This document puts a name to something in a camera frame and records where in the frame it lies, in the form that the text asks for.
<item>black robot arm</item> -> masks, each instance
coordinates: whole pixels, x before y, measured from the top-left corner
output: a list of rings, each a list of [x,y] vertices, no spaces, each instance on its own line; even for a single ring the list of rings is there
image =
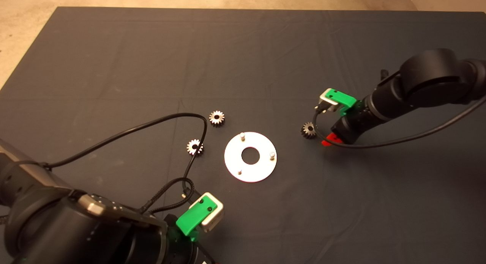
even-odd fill
[[[468,104],[485,95],[486,61],[457,60],[448,49],[427,50],[357,101],[331,130],[345,144],[353,144],[365,131],[419,107]]]

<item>center hole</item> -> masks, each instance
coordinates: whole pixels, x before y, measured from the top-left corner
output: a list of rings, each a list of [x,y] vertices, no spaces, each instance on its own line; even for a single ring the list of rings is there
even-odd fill
[[[260,153],[255,148],[245,148],[241,153],[241,158],[247,164],[256,164],[260,160]]]

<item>concrete floor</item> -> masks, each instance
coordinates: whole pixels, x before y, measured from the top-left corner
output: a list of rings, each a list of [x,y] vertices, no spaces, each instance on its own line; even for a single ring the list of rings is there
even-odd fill
[[[0,89],[57,6],[485,11],[486,0],[0,0]]]

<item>red gripper part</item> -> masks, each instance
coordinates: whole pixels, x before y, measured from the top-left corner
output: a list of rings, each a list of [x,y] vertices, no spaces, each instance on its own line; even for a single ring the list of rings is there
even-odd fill
[[[334,133],[329,134],[326,139],[328,139],[329,141],[335,141],[336,143],[342,143],[342,140]],[[326,141],[322,141],[321,144],[323,146],[331,146],[331,144]]]

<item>metal gear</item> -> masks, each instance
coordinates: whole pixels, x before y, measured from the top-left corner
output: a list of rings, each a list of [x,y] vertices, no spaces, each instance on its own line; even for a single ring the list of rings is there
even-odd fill
[[[196,154],[196,148],[199,145],[199,143],[201,143],[201,142],[198,139],[194,139],[194,140],[189,141],[189,143],[187,144],[187,148],[186,148],[187,152],[191,155]],[[204,148],[204,144],[202,144],[201,147],[199,148],[199,151],[197,152],[198,155],[203,152],[203,148]]]
[[[215,110],[210,114],[210,122],[213,126],[221,126],[224,124],[224,113]]]
[[[314,138],[316,136],[314,125],[311,122],[305,123],[300,129],[300,133],[302,133],[302,136],[304,136],[304,138]]]

